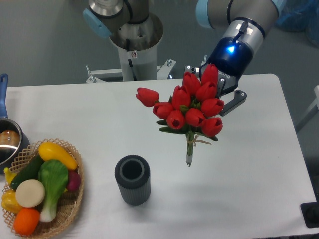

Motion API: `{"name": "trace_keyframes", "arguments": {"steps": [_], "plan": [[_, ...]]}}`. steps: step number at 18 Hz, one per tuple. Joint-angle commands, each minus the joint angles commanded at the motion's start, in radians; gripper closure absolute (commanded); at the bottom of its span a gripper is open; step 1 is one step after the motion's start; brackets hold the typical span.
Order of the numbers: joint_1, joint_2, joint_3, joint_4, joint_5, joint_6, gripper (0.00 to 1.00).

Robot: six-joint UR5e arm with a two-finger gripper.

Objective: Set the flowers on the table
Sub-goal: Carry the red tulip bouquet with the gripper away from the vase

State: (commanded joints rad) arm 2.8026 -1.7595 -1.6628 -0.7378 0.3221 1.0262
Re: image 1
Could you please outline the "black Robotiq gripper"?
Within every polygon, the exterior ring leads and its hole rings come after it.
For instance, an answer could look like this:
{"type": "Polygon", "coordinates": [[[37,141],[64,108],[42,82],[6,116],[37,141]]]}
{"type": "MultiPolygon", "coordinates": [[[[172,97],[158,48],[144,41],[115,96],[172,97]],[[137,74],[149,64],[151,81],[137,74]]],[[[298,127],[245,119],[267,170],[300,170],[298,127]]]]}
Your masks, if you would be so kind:
{"type": "Polygon", "coordinates": [[[219,113],[223,117],[246,101],[247,94],[236,88],[252,58],[253,51],[249,46],[241,41],[234,42],[232,37],[225,37],[218,42],[214,51],[202,66],[199,68],[191,65],[185,66],[184,79],[196,77],[200,80],[207,65],[214,64],[220,73],[218,78],[225,80],[223,88],[217,91],[217,96],[221,97],[234,90],[234,98],[226,103],[219,113]]]}

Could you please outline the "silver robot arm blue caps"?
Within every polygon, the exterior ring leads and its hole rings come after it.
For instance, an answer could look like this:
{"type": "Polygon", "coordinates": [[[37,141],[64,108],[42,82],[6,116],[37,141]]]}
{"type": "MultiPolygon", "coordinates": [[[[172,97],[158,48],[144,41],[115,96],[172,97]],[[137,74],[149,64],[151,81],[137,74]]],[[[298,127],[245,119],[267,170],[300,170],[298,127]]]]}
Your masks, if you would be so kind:
{"type": "MultiPolygon", "coordinates": [[[[221,115],[246,100],[238,82],[278,19],[283,0],[200,0],[195,13],[206,28],[226,31],[209,58],[197,68],[185,70],[203,75],[209,64],[218,69],[218,96],[234,93],[221,115]]],[[[155,80],[157,46],[163,36],[160,19],[149,11],[146,0],[91,0],[83,17],[91,30],[117,47],[124,81],[155,80]]]]}

